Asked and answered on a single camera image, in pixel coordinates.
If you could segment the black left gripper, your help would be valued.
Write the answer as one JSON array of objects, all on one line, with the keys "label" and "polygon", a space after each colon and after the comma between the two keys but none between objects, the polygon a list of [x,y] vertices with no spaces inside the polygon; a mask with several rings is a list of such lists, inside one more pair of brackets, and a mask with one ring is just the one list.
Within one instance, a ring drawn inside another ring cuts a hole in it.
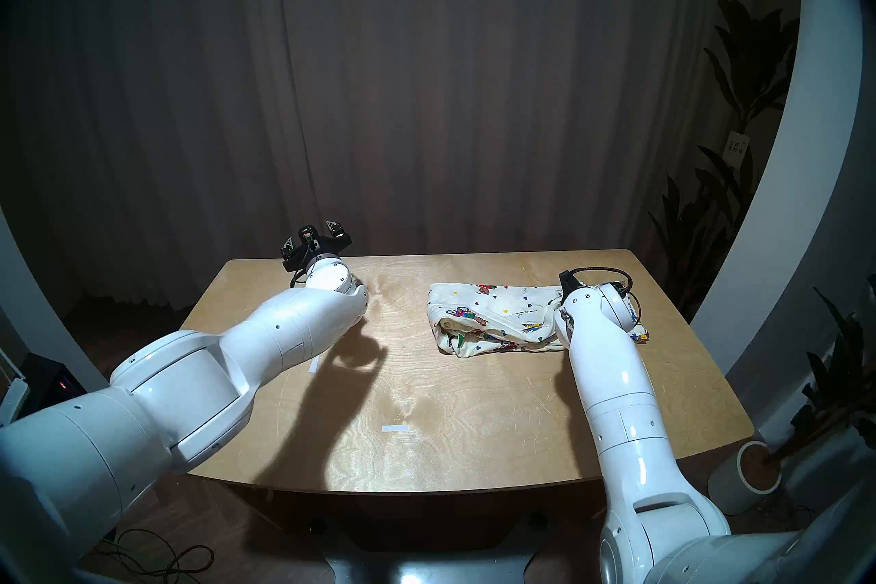
[{"label": "black left gripper", "polygon": [[288,237],[281,248],[286,271],[306,271],[311,262],[323,255],[339,257],[346,243],[352,242],[351,236],[339,222],[326,221],[325,224],[327,235],[324,235],[324,239],[296,243],[294,235]]}]

